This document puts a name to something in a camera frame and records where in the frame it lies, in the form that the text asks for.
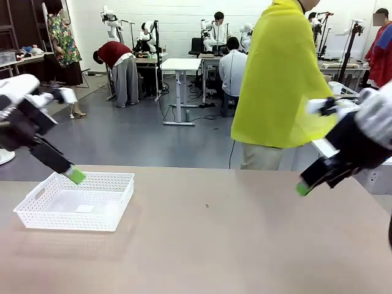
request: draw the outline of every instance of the floral dress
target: floral dress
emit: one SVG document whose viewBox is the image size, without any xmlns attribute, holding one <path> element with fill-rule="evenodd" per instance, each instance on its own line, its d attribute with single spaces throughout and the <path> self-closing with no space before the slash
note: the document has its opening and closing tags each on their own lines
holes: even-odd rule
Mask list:
<svg viewBox="0 0 392 294">
<path fill-rule="evenodd" d="M 62 55 L 55 50 L 56 59 L 61 67 L 65 68 L 73 62 L 81 61 L 80 52 L 76 47 L 71 30 L 68 25 L 62 22 L 60 14 L 48 16 L 48 28 L 51 41 L 53 42 L 56 39 L 58 46 L 65 52 Z"/>
</svg>

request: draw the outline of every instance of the person in white shirt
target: person in white shirt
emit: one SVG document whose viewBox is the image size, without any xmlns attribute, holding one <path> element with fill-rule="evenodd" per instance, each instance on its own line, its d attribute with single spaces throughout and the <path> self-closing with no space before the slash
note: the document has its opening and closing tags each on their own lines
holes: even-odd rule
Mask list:
<svg viewBox="0 0 392 294">
<path fill-rule="evenodd" d="M 212 29 L 209 32 L 211 39 L 205 40 L 204 45 L 208 47 L 226 45 L 228 38 L 232 36 L 232 31 L 224 23 L 225 15 L 222 12 L 217 12 L 214 15 L 215 22 L 212 23 Z"/>
<path fill-rule="evenodd" d="M 228 55 L 223 57 L 219 63 L 219 75 L 223 81 L 224 91 L 223 116 L 227 116 L 228 101 L 234 100 L 238 103 L 239 92 L 243 81 L 247 55 L 239 52 L 239 41 L 236 37 L 227 40 Z"/>
</svg>

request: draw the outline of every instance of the wire on floor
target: wire on floor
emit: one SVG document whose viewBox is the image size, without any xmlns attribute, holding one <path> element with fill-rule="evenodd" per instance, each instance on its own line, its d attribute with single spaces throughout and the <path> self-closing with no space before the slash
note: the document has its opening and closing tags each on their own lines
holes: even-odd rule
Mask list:
<svg viewBox="0 0 392 294">
<path fill-rule="evenodd" d="M 233 156 L 234 146 L 235 146 L 235 141 L 233 142 L 232 153 L 230 153 L 230 159 L 228 160 L 228 169 L 229 170 L 232 169 L 232 156 Z"/>
</svg>

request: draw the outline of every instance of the person in red shirt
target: person in red shirt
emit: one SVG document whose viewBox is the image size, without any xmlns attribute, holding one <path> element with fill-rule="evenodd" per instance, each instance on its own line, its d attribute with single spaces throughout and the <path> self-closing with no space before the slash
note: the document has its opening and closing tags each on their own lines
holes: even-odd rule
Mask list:
<svg viewBox="0 0 392 294">
<path fill-rule="evenodd" d="M 117 96 L 116 107 L 125 108 L 138 104 L 138 73 L 132 50 L 119 42 L 107 42 L 94 52 L 93 58 L 96 63 L 106 63 L 112 69 Z"/>
<path fill-rule="evenodd" d="M 372 47 L 366 54 L 365 59 L 369 60 L 371 67 L 367 83 L 373 88 L 381 88 L 392 78 L 392 45 L 390 45 L 390 42 L 387 42 L 390 34 L 390 29 L 388 28 L 392 24 L 392 21 L 389 20 L 389 11 L 385 8 L 379 9 L 375 14 L 382 14 L 384 16 L 384 25 L 377 32 Z"/>
</svg>

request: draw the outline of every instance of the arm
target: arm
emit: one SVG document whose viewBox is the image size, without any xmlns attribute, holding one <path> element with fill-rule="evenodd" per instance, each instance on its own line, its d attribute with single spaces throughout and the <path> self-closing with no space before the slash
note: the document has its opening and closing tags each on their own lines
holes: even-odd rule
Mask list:
<svg viewBox="0 0 392 294">
<path fill-rule="evenodd" d="M 384 54 L 385 50 L 388 48 L 390 43 L 392 42 L 392 26 L 389 25 L 386 30 L 382 33 L 381 37 L 377 41 L 377 44 L 374 46 L 373 55 L 374 60 L 381 58 Z"/>
<path fill-rule="evenodd" d="M 53 39 L 53 48 L 61 55 L 64 55 L 64 50 L 59 46 L 57 39 Z"/>
</svg>

